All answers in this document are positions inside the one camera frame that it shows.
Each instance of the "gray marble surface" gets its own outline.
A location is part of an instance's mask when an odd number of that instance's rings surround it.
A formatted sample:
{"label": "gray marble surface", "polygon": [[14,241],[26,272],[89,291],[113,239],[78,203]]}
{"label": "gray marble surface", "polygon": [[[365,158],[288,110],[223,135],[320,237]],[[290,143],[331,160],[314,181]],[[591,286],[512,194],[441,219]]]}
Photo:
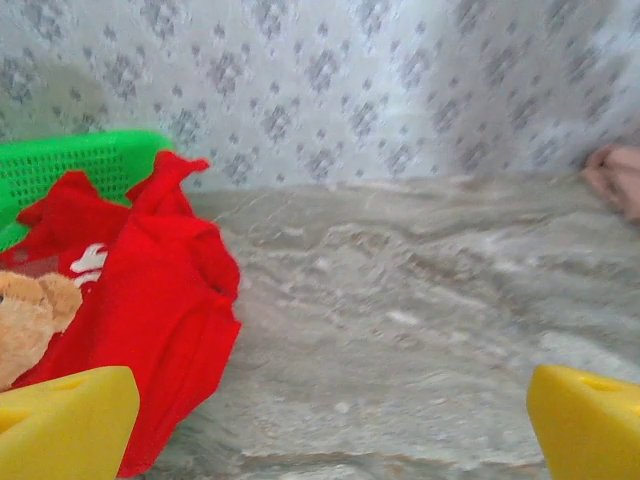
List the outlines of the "gray marble surface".
{"label": "gray marble surface", "polygon": [[141,478],[547,479],[535,365],[640,382],[640,236],[577,178],[193,202],[242,265],[244,329]]}

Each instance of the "teddy bear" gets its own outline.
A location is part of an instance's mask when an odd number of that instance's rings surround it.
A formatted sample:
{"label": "teddy bear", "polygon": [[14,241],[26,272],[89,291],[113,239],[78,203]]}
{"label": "teddy bear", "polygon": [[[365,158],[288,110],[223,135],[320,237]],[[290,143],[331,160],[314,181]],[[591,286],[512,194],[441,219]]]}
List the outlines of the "teddy bear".
{"label": "teddy bear", "polygon": [[80,289],[63,275],[0,271],[0,392],[40,361],[81,304]]}

